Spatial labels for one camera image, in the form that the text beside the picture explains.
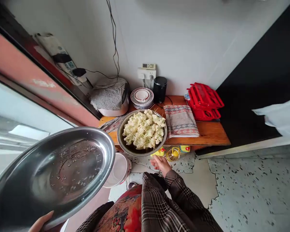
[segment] stainless steel bowl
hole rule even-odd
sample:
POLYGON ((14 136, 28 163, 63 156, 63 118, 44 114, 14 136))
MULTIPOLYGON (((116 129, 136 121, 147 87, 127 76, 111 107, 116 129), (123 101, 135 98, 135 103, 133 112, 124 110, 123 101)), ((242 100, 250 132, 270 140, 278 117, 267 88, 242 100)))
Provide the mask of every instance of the stainless steel bowl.
POLYGON ((117 139, 118 139, 120 147, 126 153, 133 155, 133 156, 143 157, 143 156, 148 156, 148 155, 155 153, 156 151, 158 151, 162 147, 162 145, 165 143, 165 140, 167 137, 167 127, 165 126, 163 140, 155 147, 155 149, 148 148, 148 149, 137 150, 136 146, 134 146, 133 144, 131 144, 131 145, 126 144, 126 142, 124 141, 124 137, 122 135, 123 129, 125 128, 125 124, 128 123, 130 117, 132 117, 135 113, 138 113, 138 112, 144 113, 144 111, 145 110, 135 110, 135 111, 132 111, 131 113, 127 114, 125 116, 125 118, 123 119, 123 121, 121 122, 121 124, 119 125, 118 130, 117 130, 117 139))
POLYGON ((45 230, 66 221, 100 190, 114 159, 111 137, 93 127, 63 130, 28 148, 0 175, 0 231, 28 231, 52 210, 45 230))

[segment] wooden table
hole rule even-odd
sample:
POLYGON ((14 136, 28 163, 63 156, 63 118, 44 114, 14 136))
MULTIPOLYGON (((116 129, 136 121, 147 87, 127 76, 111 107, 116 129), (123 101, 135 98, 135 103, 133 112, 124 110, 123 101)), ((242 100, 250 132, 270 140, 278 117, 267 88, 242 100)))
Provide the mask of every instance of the wooden table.
MULTIPOLYGON (((183 98, 183 96, 169 96, 171 100, 173 101, 173 105, 186 105, 186 101, 183 98)), ((168 98, 165 98, 165 101, 163 104, 159 104, 161 107, 164 105, 170 105, 171 101, 168 98)), ((129 106, 129 112, 132 112, 136 110, 132 104, 129 106)), ((165 117, 165 111, 164 109, 161 109, 158 105, 154 105, 151 110, 156 111, 163 117, 165 117)), ((115 117, 105 117, 103 116, 100 119, 99 126, 104 124, 105 122, 108 122, 115 117)), ((165 141, 165 145, 191 145, 192 150, 197 150, 203 147, 208 146, 218 146, 218 145, 230 145, 230 141, 221 125, 220 122, 203 122, 198 121, 196 122, 197 128, 199 130, 200 136, 197 138, 170 138, 165 141)), ((109 133, 112 140, 114 141, 115 145, 119 145, 117 140, 117 131, 112 131, 109 133)))

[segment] cauliflower floret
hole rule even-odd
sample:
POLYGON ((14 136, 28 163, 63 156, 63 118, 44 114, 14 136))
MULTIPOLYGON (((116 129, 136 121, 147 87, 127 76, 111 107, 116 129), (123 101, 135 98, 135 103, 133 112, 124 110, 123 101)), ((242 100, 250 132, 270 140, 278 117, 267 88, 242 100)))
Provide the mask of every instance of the cauliflower floret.
POLYGON ((133 143, 136 149, 155 148, 163 140, 165 118, 160 118, 151 110, 131 116, 124 126, 122 135, 127 145, 133 143))

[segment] cracked floor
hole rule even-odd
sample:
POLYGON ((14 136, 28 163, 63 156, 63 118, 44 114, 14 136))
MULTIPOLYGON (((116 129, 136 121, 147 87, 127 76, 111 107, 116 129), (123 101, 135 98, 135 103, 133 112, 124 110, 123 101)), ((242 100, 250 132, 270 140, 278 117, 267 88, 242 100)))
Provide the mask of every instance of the cracked floor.
MULTIPOLYGON (((132 172, 111 189, 109 201, 116 201, 130 181, 142 183, 143 172, 155 172, 150 158, 129 159, 132 172)), ((290 231, 290 159, 197 160, 189 153, 172 166, 224 232, 290 231)))

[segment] dish towel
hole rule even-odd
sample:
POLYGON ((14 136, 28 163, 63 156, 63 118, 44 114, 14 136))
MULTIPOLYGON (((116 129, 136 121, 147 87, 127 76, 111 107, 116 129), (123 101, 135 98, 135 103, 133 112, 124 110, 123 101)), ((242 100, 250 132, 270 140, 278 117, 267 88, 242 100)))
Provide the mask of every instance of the dish towel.
POLYGON ((91 105, 96 110, 121 110, 122 87, 127 81, 123 78, 107 79, 102 78, 91 91, 91 105))
POLYGON ((199 137, 195 119, 188 105, 164 106, 167 125, 167 138, 172 137, 199 137))
POLYGON ((114 118, 111 121, 104 123, 99 128, 101 130, 104 130, 106 133, 112 132, 112 131, 118 129, 118 127, 119 127, 120 123, 123 121, 124 117, 125 117, 125 115, 114 118))

